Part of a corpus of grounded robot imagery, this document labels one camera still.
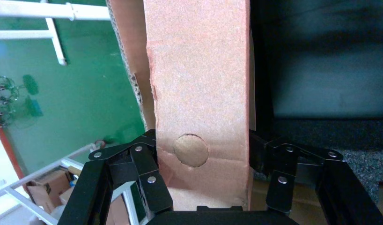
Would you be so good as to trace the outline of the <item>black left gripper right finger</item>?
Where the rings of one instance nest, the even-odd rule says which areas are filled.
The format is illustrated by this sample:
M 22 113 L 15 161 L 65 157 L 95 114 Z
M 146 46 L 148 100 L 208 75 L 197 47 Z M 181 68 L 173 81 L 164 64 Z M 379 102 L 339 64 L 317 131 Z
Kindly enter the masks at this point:
M 249 132 L 249 162 L 270 178 L 268 210 L 288 215 L 295 183 L 313 186 L 330 225 L 383 225 L 383 215 L 343 156 L 270 132 Z

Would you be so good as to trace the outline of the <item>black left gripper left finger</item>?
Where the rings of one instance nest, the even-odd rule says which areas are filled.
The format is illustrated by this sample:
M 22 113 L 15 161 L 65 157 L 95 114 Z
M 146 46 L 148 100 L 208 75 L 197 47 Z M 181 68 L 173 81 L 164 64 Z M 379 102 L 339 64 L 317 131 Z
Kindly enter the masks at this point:
M 58 221 L 60 225 L 104 225 L 113 192 L 136 182 L 149 220 L 173 210 L 173 201 L 157 162 L 155 129 L 133 141 L 96 150 L 78 178 Z

